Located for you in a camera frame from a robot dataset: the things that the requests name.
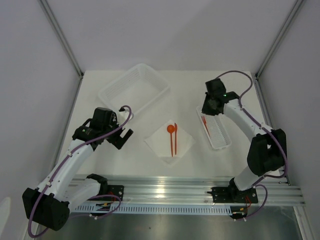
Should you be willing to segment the orange plastic fork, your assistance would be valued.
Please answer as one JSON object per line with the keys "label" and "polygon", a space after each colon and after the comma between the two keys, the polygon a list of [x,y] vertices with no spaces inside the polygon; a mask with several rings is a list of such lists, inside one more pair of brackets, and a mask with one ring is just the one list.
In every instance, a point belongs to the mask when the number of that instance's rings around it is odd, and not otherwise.
{"label": "orange plastic fork", "polygon": [[210,134],[210,131],[209,131],[209,128],[208,128],[208,123],[207,123],[206,117],[204,115],[202,115],[201,119],[202,119],[203,125],[205,127],[205,130],[206,130],[208,136],[210,137],[211,134]]}

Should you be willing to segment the orange plastic spoon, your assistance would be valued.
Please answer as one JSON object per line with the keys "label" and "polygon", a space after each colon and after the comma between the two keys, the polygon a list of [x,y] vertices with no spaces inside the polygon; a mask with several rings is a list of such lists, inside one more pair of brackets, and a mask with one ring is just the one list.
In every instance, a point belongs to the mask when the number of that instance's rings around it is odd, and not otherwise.
{"label": "orange plastic spoon", "polygon": [[173,157],[173,133],[175,131],[175,127],[170,124],[167,126],[167,132],[170,134],[170,152],[171,152],[171,156]]}

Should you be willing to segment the white paper napkin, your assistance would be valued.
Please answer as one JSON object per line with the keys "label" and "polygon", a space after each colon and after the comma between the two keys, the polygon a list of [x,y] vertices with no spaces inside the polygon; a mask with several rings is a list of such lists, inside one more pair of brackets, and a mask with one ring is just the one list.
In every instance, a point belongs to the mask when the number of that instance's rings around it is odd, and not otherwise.
{"label": "white paper napkin", "polygon": [[195,143],[194,138],[171,119],[144,141],[167,166],[181,160]]}

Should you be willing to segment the orange plastic knife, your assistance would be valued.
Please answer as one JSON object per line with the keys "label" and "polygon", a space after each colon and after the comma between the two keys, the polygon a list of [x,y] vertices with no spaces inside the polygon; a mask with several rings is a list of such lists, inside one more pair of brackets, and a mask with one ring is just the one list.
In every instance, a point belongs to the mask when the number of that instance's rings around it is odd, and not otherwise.
{"label": "orange plastic knife", "polygon": [[178,145],[178,141],[177,141],[177,136],[178,136],[178,125],[176,123],[174,123],[174,155],[177,155],[177,145]]}

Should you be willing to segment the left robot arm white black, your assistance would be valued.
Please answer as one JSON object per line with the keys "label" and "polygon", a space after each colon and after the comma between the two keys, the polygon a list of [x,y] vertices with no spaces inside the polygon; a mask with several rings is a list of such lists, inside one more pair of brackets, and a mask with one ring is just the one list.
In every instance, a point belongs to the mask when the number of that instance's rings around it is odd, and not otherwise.
{"label": "left robot arm white black", "polygon": [[134,133],[132,129],[125,128],[133,117],[131,107],[123,105],[119,111],[128,111],[127,119],[122,124],[118,122],[116,112],[97,107],[93,116],[74,131],[65,154],[48,176],[37,187],[28,187],[23,192],[30,237],[36,238],[32,233],[32,223],[42,225],[46,230],[58,231],[66,224],[70,214],[86,201],[115,200],[122,203],[122,197],[110,192],[107,178],[94,173],[89,174],[75,190],[68,190],[80,167],[99,145],[107,141],[120,150]]}

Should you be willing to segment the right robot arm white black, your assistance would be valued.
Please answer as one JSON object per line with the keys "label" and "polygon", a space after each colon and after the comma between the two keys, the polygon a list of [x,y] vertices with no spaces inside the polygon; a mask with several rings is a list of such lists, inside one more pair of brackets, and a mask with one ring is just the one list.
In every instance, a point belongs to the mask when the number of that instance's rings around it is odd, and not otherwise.
{"label": "right robot arm white black", "polygon": [[244,107],[241,97],[228,92],[220,78],[205,83],[206,93],[202,114],[225,115],[232,120],[250,141],[247,167],[229,181],[227,187],[213,187],[210,191],[215,203],[244,203],[248,197],[253,203],[258,199],[253,187],[287,164],[287,140],[282,129],[262,125]]}

